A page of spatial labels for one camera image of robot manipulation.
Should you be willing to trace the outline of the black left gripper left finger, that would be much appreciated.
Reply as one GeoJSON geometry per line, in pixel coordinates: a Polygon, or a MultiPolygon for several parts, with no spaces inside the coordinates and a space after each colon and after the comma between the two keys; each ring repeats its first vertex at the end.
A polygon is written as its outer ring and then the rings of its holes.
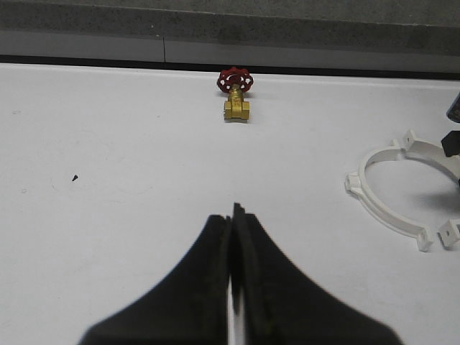
{"type": "Polygon", "coordinates": [[[227,344],[231,224],[209,216],[187,254],[152,290],[95,324],[82,344],[227,344]]]}

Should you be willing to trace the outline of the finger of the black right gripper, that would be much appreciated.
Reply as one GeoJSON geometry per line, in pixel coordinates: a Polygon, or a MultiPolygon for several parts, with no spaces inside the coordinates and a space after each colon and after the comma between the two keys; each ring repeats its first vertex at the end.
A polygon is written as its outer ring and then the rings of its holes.
{"type": "Polygon", "coordinates": [[[441,146],[446,157],[460,155],[460,131],[450,131],[442,140],[441,146]]]}

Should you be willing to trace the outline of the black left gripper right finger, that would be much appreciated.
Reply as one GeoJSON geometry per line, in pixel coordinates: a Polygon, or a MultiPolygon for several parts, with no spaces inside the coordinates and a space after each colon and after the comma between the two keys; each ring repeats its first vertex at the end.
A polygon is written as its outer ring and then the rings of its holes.
{"type": "Polygon", "coordinates": [[[257,217],[234,204],[229,264],[245,344],[400,344],[388,326],[304,275],[257,217]]]}

